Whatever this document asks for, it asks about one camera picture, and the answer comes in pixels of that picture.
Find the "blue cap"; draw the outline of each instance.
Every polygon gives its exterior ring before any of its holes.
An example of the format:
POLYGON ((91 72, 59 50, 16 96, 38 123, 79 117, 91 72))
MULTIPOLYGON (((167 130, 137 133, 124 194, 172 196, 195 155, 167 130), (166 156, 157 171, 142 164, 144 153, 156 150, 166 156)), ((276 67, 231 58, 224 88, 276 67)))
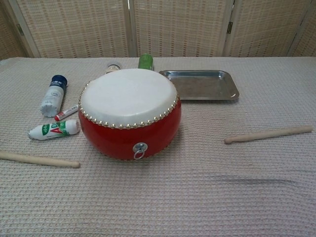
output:
POLYGON ((66 85, 67 85, 67 79, 62 75, 55 75, 51 79, 50 86, 51 85, 59 86, 59 87, 63 88, 63 90, 65 90, 66 85))

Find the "metal ring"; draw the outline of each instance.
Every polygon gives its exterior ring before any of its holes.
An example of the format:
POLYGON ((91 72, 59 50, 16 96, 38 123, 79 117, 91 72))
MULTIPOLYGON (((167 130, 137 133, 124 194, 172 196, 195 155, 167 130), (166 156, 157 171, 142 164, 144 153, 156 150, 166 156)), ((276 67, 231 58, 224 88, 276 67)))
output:
POLYGON ((135 159, 135 160, 141 159, 141 158, 144 157, 144 155, 145 155, 145 151, 144 151, 143 149, 139 149, 139 150, 137 150, 137 151, 135 152, 135 154, 134 154, 134 159, 135 159))

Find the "drum body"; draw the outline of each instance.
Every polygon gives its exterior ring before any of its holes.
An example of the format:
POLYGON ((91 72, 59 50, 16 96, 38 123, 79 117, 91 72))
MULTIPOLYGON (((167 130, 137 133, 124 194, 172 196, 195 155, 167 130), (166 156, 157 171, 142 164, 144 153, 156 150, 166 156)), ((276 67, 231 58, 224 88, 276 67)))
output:
POLYGON ((180 119, 174 85, 145 69, 123 69, 91 81, 79 100, 79 120, 88 141, 122 160, 160 152, 174 138, 180 119))

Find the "drum ring handle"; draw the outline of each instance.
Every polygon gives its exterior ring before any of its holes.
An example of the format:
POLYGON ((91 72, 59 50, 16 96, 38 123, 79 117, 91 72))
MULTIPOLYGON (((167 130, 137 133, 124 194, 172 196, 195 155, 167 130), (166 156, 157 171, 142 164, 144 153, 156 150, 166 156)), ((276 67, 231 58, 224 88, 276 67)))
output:
POLYGON ((144 157, 144 155, 145 155, 145 151, 143 150, 143 149, 139 149, 137 152, 135 152, 135 154, 134 154, 134 159, 135 160, 139 160, 139 159, 141 159, 141 158, 143 158, 144 157))
POLYGON ((134 145, 133 152, 134 152, 134 159, 139 160, 144 157, 145 151, 148 149, 148 145, 145 142, 139 142, 134 145))

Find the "green bottle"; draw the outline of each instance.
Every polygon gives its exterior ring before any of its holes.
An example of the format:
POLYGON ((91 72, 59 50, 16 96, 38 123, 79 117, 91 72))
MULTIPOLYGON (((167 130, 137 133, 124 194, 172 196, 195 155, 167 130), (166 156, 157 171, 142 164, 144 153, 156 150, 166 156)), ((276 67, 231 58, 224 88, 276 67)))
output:
POLYGON ((154 59, 150 54, 144 53, 139 58, 138 68, 153 70, 154 69, 153 61, 154 59))

